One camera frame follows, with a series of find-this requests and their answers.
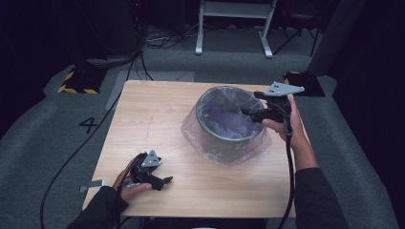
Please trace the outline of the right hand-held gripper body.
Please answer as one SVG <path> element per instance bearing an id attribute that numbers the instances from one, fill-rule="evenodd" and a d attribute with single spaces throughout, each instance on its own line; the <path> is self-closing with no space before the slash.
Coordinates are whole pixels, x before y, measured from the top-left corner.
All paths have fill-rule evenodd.
<path id="1" fill-rule="evenodd" d="M 288 96 L 302 93 L 303 86 L 294 86 L 274 81 L 264 92 L 267 108 L 272 111 L 272 120 L 283 122 L 291 113 Z"/>

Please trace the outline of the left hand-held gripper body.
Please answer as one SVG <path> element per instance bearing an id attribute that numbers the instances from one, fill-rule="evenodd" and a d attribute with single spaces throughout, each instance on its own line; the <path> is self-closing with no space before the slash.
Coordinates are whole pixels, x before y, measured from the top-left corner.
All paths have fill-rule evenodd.
<path id="1" fill-rule="evenodd" d="M 160 161 L 161 158 L 157 156 L 154 150 L 139 154 L 130 170 L 130 178 L 135 183 L 161 185 L 161 179 L 152 175 L 152 172 L 160 166 Z"/>

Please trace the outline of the person's left hand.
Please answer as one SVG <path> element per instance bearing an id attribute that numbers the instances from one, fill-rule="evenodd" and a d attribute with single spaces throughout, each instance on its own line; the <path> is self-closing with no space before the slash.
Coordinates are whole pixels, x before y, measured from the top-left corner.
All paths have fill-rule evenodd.
<path id="1" fill-rule="evenodd" d="M 152 185 L 150 183 L 141 183 L 138 186 L 130 187 L 130 188 L 121 185 L 121 182 L 126 178 L 126 175 L 128 174 L 129 170 L 132 168 L 133 162 L 134 162 L 134 160 L 132 159 L 128 163 L 126 168 L 120 172 L 120 174 L 117 176 L 116 181 L 113 185 L 113 188 L 119 193 L 121 198 L 125 201 L 130 200 L 138 193 L 150 190 L 152 188 Z"/>

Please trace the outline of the person's right hand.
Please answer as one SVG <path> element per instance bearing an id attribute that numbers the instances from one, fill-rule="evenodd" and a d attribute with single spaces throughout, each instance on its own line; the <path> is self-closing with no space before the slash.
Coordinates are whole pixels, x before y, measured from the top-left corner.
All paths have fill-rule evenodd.
<path id="1" fill-rule="evenodd" d="M 297 153 L 299 150 L 304 150 L 307 148 L 309 143 L 304 132 L 301 116 L 292 95 L 288 96 L 288 101 L 291 107 L 290 127 L 292 128 L 290 146 L 292 150 Z M 262 123 L 278 133 L 283 140 L 287 140 L 287 131 L 284 124 L 266 118 L 262 121 Z"/>

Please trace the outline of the black yellow striped stand base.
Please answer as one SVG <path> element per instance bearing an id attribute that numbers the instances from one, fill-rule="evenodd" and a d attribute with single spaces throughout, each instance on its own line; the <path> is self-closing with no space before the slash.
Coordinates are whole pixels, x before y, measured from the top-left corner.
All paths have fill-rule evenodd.
<path id="1" fill-rule="evenodd" d="M 296 94 L 296 96 L 325 96 L 317 77 L 307 72 L 286 72 L 283 74 L 283 80 L 286 84 L 305 89 L 303 92 Z"/>
<path id="2" fill-rule="evenodd" d="M 58 91 L 70 94 L 99 94 L 107 72 L 107 69 L 99 68 L 88 70 L 72 68 Z"/>

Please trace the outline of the black chair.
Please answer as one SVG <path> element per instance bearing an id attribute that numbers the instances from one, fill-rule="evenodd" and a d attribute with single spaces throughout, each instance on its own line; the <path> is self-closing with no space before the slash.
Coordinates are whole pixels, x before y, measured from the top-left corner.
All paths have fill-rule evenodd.
<path id="1" fill-rule="evenodd" d="M 313 39 L 309 56 L 313 56 L 321 27 L 321 13 L 308 0 L 281 0 L 278 25 L 287 40 L 276 49 L 279 52 L 295 36 L 307 30 Z"/>

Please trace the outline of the grey pillar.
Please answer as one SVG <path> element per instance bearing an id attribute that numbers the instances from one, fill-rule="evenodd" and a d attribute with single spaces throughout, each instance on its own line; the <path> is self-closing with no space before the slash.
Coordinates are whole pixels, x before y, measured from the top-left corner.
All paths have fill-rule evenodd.
<path id="1" fill-rule="evenodd" d="M 361 13 L 366 0 L 340 0 L 330 23 L 312 57 L 307 73 L 327 75 Z"/>

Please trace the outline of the grey metal table bracket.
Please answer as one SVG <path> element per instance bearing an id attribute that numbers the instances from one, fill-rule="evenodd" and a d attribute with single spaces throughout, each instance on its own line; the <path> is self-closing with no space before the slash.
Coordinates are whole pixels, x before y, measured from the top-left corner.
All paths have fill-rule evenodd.
<path id="1" fill-rule="evenodd" d="M 100 187 L 103 185 L 104 185 L 104 180 L 102 180 L 102 179 L 92 180 L 85 185 L 81 185 L 79 187 L 79 193 L 84 193 L 84 192 L 88 191 L 90 188 Z"/>

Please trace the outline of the white desk frame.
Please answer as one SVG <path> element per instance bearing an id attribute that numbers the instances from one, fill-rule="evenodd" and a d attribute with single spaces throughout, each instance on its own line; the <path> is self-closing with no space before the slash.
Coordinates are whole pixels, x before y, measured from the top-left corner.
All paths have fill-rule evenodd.
<path id="1" fill-rule="evenodd" d="M 195 55 L 203 53 L 203 21 L 205 17 L 233 17 L 248 19 L 265 19 L 264 28 L 258 32 L 262 47 L 267 58 L 273 56 L 273 52 L 267 42 L 267 33 L 275 12 L 278 0 L 270 0 L 269 3 L 234 3 L 213 2 L 201 0 L 199 8 L 199 28 L 196 40 Z"/>

